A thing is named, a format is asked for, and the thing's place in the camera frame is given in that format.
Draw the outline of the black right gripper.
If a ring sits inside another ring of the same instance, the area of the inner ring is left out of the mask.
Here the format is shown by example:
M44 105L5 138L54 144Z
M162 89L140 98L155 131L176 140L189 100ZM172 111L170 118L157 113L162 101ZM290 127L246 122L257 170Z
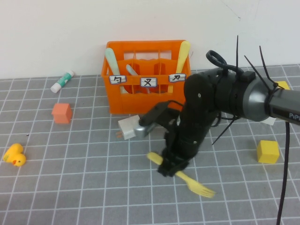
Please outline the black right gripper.
M164 161L157 172L164 177L173 177L177 172L183 171L198 153L199 142L180 135L176 129L167 130L164 139L166 144L163 149Z

